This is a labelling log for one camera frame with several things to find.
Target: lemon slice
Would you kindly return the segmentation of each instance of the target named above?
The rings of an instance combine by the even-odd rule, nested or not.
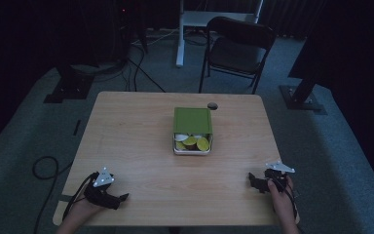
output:
[[[209,149],[209,143],[208,143],[207,138],[201,137],[201,138],[197,139],[197,147],[201,151],[208,151],[208,149]]]
[[[178,149],[178,150],[185,150],[186,146],[184,146],[184,144],[182,142],[177,141],[175,143],[175,148]]]
[[[196,148],[197,139],[193,136],[188,136],[188,138],[184,139],[183,144],[189,150],[194,150]]]

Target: small dark object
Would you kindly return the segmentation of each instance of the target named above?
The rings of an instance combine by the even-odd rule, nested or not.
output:
[[[248,173],[248,179],[252,187],[255,187],[261,193],[270,192],[269,186],[267,185],[267,180],[271,179],[276,185],[278,192],[283,192],[287,186],[287,174],[283,174],[280,171],[273,169],[268,169],[265,171],[265,178],[256,178],[252,173]]]
[[[210,109],[210,110],[216,110],[216,109],[218,108],[218,105],[217,105],[217,103],[210,102],[210,103],[207,105],[207,108]]]

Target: green box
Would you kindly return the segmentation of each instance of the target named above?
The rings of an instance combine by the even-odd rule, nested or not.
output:
[[[189,145],[184,141],[186,137],[193,137],[197,141],[204,137],[208,141],[208,148],[200,150],[198,145]],[[174,108],[173,150],[179,155],[207,155],[212,144],[211,112],[207,108]]]

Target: dark background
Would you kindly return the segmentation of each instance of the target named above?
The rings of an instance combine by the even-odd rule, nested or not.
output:
[[[185,8],[194,10],[200,2],[186,1]],[[332,92],[374,169],[374,1],[328,0],[324,8],[318,7],[324,1],[308,2],[313,1],[266,1],[260,22],[279,36],[309,35],[289,76],[309,79],[311,67],[319,68],[316,83]],[[127,3],[0,1],[0,132],[36,80],[60,60],[97,66],[123,56],[129,35],[120,28],[139,20],[120,11]],[[178,4],[145,1],[137,10],[145,10],[145,27],[177,28]],[[238,12],[254,8],[251,1],[232,0],[210,1],[208,6]],[[287,28],[298,33],[291,35]]]

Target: chair seat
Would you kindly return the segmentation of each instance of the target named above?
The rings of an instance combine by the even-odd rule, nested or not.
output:
[[[240,73],[255,74],[264,49],[218,38],[212,46],[208,61],[210,65]]]

